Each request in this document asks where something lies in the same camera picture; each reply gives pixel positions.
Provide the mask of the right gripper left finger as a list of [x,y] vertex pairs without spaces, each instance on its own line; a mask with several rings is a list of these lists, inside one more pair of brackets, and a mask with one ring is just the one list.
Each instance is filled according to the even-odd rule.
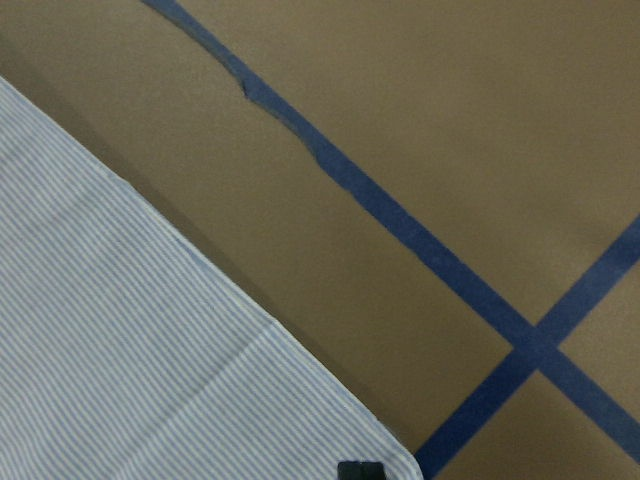
[[357,461],[342,461],[337,466],[339,480],[360,480],[361,463]]

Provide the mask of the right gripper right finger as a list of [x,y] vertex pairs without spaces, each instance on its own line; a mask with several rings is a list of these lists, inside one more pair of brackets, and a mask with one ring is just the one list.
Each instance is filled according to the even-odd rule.
[[360,464],[361,480],[386,480],[384,465],[380,462],[362,462]]

